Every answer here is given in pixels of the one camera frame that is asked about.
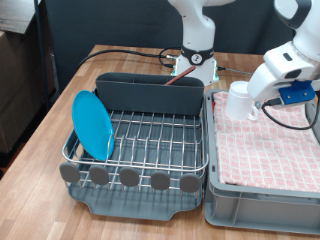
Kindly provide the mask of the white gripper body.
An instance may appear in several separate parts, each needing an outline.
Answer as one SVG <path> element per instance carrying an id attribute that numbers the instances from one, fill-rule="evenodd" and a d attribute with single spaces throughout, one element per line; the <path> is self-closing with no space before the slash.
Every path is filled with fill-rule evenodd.
<path id="1" fill-rule="evenodd" d="M 263 63 L 253 73 L 247 90 L 255 102 L 262 102 L 276 98 L 279 95 L 278 89 L 287 87 L 292 81 L 292 78 L 286 79 L 283 72 Z"/>

